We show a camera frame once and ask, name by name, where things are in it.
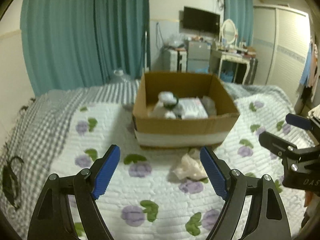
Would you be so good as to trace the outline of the white oval vanity mirror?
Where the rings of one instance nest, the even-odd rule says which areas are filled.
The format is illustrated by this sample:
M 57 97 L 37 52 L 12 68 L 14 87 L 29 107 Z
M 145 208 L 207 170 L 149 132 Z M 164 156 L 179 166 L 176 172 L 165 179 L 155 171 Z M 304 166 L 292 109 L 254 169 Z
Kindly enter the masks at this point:
M 238 38 L 238 30 L 231 19 L 227 19 L 220 27 L 220 42 L 223 46 L 235 44 Z

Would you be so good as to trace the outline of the teal curtain right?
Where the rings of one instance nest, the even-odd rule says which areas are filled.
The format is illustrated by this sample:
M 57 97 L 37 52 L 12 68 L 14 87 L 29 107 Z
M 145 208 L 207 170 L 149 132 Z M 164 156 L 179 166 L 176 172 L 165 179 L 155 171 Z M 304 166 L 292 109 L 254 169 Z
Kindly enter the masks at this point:
M 248 46 L 253 38 L 253 0 L 224 0 L 224 20 L 230 19 L 238 29 L 238 41 Z

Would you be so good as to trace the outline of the grey checked blanket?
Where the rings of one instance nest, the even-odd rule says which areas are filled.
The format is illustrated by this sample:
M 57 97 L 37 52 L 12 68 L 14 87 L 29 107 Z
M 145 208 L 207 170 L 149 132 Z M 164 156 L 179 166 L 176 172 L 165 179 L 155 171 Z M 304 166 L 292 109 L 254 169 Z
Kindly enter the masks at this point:
M 7 148 L 1 152 L 1 167 L 10 164 L 18 179 L 13 188 L 15 200 L 12 203 L 7 195 L 1 195 L 1 211 L 22 239 L 27 238 L 34 207 L 45 181 L 53 173 L 52 163 L 64 149 L 71 114 L 89 103 L 121 105 L 132 112 L 139 84 L 139 81 L 132 81 L 70 91 L 53 90 L 38 98 L 22 114 Z M 240 97 L 271 94 L 291 105 L 283 90 L 276 86 L 225 83 L 224 88 L 234 102 Z

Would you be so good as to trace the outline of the teal curtain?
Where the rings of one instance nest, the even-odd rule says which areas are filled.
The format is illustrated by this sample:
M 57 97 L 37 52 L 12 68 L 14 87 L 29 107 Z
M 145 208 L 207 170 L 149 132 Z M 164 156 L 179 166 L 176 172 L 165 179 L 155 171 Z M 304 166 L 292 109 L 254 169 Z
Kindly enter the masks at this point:
M 149 0 L 23 0 L 23 56 L 36 96 L 133 79 L 150 66 Z
M 253 0 L 224 0 L 224 20 L 230 19 L 238 29 L 238 41 L 248 46 L 253 38 Z

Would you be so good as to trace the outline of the blue plastic bags pile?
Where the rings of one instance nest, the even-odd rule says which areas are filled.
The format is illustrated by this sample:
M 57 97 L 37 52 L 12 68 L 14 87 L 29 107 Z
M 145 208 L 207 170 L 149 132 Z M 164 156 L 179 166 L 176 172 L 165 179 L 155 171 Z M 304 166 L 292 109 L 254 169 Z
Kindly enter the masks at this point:
M 220 79 L 223 82 L 232 83 L 234 80 L 234 72 L 233 71 L 222 71 L 220 74 Z

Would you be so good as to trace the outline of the cream cloth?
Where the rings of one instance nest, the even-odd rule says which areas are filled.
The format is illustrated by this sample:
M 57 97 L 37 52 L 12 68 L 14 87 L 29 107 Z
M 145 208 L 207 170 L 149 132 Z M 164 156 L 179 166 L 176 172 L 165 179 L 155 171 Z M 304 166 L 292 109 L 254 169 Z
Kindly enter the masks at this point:
M 173 173 L 179 180 L 190 178 L 201 180 L 207 178 L 207 173 L 200 161 L 200 153 L 185 154 L 174 167 Z

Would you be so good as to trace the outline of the white wardrobe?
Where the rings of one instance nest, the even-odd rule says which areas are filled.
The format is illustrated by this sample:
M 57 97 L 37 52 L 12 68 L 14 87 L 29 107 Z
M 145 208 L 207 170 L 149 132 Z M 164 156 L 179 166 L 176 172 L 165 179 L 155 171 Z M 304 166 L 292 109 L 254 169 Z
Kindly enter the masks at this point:
M 253 83 L 280 87 L 295 105 L 309 51 L 309 15 L 279 5 L 255 5 L 253 18 L 252 46 L 258 60 Z

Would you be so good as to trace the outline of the white floral quilt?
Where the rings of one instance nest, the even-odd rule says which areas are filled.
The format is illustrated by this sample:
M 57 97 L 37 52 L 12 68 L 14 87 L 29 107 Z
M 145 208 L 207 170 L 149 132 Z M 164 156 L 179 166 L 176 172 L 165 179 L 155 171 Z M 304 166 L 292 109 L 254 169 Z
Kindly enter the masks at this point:
M 278 95 L 256 94 L 235 100 L 240 116 L 216 155 L 243 174 L 269 174 L 284 203 L 291 233 L 304 215 L 304 192 L 282 185 L 280 158 L 260 146 L 262 131 L 299 148 L 313 145 L 309 135 L 285 121 L 291 105 Z M 102 157 L 110 145 L 121 159 L 97 206 L 115 239 L 205 239 L 223 207 L 209 181 L 178 179 L 172 168 L 187 149 L 143 149 L 133 131 L 131 112 L 116 104 L 89 103 L 70 119 L 66 143 L 51 171 L 61 177 L 77 174 Z

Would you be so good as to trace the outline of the grey small fridge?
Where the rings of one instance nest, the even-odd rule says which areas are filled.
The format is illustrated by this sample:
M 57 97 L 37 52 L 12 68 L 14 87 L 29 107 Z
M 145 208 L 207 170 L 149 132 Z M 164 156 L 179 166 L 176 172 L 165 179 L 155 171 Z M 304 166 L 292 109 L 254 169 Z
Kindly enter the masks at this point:
M 189 41 L 187 72 L 208 73 L 211 46 L 204 42 Z

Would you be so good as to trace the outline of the white sock green trim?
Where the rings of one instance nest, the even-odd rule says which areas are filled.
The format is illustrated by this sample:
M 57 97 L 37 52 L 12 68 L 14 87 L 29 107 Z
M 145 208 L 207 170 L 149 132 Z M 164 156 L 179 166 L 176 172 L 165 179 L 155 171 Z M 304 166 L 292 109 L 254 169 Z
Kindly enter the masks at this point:
M 178 119 L 184 114 L 183 106 L 179 103 L 179 98 L 172 92 L 160 92 L 158 102 L 149 117 L 157 119 Z

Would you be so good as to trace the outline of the black wall television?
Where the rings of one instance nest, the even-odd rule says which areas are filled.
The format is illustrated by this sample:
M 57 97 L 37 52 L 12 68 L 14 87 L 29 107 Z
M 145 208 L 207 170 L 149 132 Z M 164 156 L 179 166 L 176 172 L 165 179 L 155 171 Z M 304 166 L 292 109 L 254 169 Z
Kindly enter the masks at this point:
M 218 35 L 220 31 L 220 15 L 205 10 L 184 7 L 182 25 L 184 29 Z

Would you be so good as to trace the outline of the white dressing table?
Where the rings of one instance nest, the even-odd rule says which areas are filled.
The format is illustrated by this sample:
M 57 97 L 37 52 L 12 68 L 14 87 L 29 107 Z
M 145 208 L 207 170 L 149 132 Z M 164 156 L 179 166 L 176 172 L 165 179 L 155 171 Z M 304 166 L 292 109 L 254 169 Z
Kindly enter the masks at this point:
M 222 72 L 222 64 L 224 61 L 237 64 L 234 78 L 236 78 L 236 75 L 238 73 L 239 65 L 244 64 L 246 66 L 246 70 L 242 80 L 242 84 L 253 84 L 258 66 L 258 60 L 255 57 L 245 57 L 241 54 L 212 49 L 209 58 L 208 71 L 210 73 L 217 73 L 218 77 L 220 77 Z

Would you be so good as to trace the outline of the teal curtain left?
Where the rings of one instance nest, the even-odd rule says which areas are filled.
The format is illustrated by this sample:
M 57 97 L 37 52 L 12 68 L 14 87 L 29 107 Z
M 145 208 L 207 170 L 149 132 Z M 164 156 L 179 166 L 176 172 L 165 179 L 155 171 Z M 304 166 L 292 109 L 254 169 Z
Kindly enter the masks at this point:
M 133 79 L 150 66 L 149 0 L 23 0 L 23 56 L 36 96 Z

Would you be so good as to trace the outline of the hanging clothes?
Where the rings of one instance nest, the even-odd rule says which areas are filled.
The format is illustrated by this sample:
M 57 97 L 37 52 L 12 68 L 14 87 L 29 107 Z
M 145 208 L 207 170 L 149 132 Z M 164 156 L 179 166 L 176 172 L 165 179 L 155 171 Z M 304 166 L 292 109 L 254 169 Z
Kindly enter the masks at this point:
M 315 44 L 315 42 L 311 39 L 303 73 L 299 82 L 299 84 L 302 86 L 300 98 L 302 99 L 303 103 L 306 103 L 308 100 L 312 101 L 315 97 L 318 80 L 318 47 L 317 44 Z

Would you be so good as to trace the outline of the brown cardboard box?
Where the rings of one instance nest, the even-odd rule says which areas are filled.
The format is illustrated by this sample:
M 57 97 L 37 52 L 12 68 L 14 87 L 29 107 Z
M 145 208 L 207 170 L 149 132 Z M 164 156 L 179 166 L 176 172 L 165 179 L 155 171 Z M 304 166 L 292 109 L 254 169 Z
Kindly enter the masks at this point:
M 158 95 L 172 92 L 180 99 L 207 96 L 216 115 L 201 119 L 151 117 Z M 216 75 L 203 73 L 148 72 L 142 76 L 132 111 L 140 146 L 157 148 L 202 147 L 222 143 L 240 113 Z

